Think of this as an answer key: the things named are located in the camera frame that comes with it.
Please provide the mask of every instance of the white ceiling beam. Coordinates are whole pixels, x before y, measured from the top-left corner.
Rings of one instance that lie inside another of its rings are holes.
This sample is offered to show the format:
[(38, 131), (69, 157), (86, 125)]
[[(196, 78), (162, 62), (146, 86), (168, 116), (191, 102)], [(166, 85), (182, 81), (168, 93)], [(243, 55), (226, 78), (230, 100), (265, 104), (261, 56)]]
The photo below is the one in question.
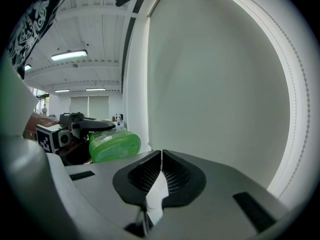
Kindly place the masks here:
[(120, 86), (119, 81), (94, 81), (94, 80), (83, 80), (83, 81), (75, 81), (75, 82), (63, 82), (59, 84), (48, 84), (43, 86), (43, 91), (49, 93), (49, 91), (55, 90), (65, 90), (72, 89), (77, 87), (77, 89), (86, 89), (86, 88), (113, 88)]
[(112, 96), (112, 95), (120, 95), (121, 90), (117, 91), (79, 91), (79, 92), (60, 92), (53, 93), (57, 96), (68, 96), (68, 97), (87, 97), (87, 96)]
[(132, 10), (127, 11), (122, 7), (116, 7), (114, 5), (87, 5), (67, 10), (60, 10), (56, 13), (55, 19), (57, 21), (61, 21), (71, 17), (82, 17), (87, 15), (119, 15), (133, 18), (147, 17), (147, 15), (138, 15), (137, 13), (133, 13)]
[(38, 83), (35, 83), (35, 82), (33, 82), (33, 81), (29, 80), (29, 79), (24, 79), (24, 83), (29, 87), (33, 87), (33, 88), (36, 88), (36, 89), (41, 90), (41, 91), (43, 91), (43, 89), (44, 89), (44, 87), (42, 85), (40, 85)]
[(86, 61), (86, 62), (70, 62), (70, 63), (64, 63), (61, 65), (56, 66), (50, 66), (47, 68), (39, 68), (39, 69), (29, 69), (27, 72), (25, 72), (25, 79), (32, 79), (35, 77), (39, 77), (40, 75), (44, 75), (51, 72), (57, 72), (60, 70), (71, 70), (71, 69), (77, 69), (74, 68), (73, 65), (77, 64), (77, 68), (81, 69), (92, 69), (92, 68), (119, 68), (118, 62), (109, 62), (109, 61)]

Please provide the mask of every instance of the ceiling light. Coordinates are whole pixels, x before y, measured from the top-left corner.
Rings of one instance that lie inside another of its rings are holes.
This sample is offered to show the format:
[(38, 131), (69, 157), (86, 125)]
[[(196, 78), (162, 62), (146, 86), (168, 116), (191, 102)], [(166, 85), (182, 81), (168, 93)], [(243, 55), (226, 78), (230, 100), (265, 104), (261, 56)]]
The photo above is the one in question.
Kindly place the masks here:
[(92, 88), (92, 89), (85, 89), (86, 91), (105, 91), (106, 88)]
[(66, 92), (70, 92), (70, 90), (55, 90), (55, 93), (66, 93)]
[(24, 66), (24, 71), (30, 70), (31, 69), (31, 65), (27, 64)]
[(75, 57), (83, 57), (87, 55), (88, 54), (86, 50), (76, 50), (76, 51), (67, 51), (64, 53), (53, 55), (51, 56), (51, 59), (56, 62), (59, 60), (70, 59)]

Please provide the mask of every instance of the gray panel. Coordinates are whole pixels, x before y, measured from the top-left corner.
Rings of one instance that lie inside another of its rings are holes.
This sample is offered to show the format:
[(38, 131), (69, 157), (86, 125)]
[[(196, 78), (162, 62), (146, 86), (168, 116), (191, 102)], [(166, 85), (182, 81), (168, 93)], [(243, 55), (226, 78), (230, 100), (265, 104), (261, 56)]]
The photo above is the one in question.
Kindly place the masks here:
[(69, 175), (85, 171), (94, 172), (94, 176), (75, 180), (73, 182), (75, 187), (97, 211), (124, 228), (136, 221), (140, 207), (127, 204), (121, 199), (113, 187), (113, 176), (119, 169), (150, 153), (146, 152), (132, 158), (104, 163), (67, 166), (65, 169)]
[[(85, 193), (91, 188), (92, 182), (87, 182), (84, 180), (103, 180), (103, 177), (100, 178), (94, 175), (85, 179), (72, 181), (70, 176), (66, 172), (60, 158), (54, 154), (47, 154), (47, 156), (50, 167), (52, 169), (52, 176), (56, 186), (56, 190), (59, 193), (61, 201), (63, 202), (63, 205), (65, 206), (68, 214), (71, 216), (73, 222), (77, 225), (78, 230), (81, 232), (85, 239), (137, 239), (135, 235), (122, 230), (120, 227), (113, 223), (114, 220), (112, 220), (112, 216), (122, 212), (120, 209), (118, 209), (121, 207), (117, 206), (116, 200), (115, 203), (112, 203), (109, 202), (111, 200), (108, 198), (106, 198), (105, 200), (100, 199), (98, 203), (95, 203), (95, 205), (87, 200), (87, 196), (85, 195)], [(77, 171), (76, 167), (78, 167), (78, 169), (82, 169), (82, 171), (90, 170), (88, 169), (90, 165), (72, 167), (73, 170), (71, 171), (73, 171), (73, 173), (78, 173), (80, 171)], [(83, 191), (80, 193), (79, 190), (75, 187), (74, 183), (76, 182), (87, 182), (88, 184), (83, 187)], [(94, 189), (91, 193), (91, 196), (103, 196), (106, 193), (104, 191), (100, 191), (103, 189), (112, 190), (112, 185), (110, 186), (105, 182), (105, 184), (100, 185), (100, 189)], [(103, 207), (110, 207), (109, 212), (111, 212), (111, 214), (105, 213)]]
[(195, 156), (171, 153), (201, 168), (206, 186), (190, 205), (164, 209), (148, 239), (243, 240), (255, 236), (255, 228), (233, 199), (240, 192), (248, 192), (275, 219), (287, 212), (276, 198), (238, 170)]
[(81, 238), (56, 191), (43, 148), (22, 137), (2, 137), (0, 147), (8, 184), (38, 227), (53, 239)]

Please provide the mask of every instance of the green plastic container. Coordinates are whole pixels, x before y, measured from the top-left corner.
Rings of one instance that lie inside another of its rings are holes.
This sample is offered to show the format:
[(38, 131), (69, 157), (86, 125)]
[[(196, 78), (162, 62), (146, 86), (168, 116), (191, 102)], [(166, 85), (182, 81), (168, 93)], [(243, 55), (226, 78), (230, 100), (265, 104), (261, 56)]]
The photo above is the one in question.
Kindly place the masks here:
[(133, 157), (140, 148), (140, 138), (124, 129), (114, 128), (89, 134), (89, 153), (94, 163)]

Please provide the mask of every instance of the black grille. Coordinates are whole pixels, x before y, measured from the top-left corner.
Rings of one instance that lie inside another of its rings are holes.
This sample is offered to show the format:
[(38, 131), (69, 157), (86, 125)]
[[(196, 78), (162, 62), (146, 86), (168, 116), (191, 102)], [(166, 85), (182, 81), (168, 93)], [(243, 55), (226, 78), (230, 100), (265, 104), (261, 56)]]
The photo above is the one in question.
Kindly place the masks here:
[(148, 193), (159, 176), (161, 160), (155, 156), (152, 159), (138, 164), (128, 174), (129, 182), (144, 193)]
[(234, 194), (233, 198), (258, 232), (263, 232), (276, 223), (276, 220), (249, 193)]
[(189, 170), (166, 154), (162, 156), (162, 172), (168, 185), (169, 195), (177, 192), (190, 181)]

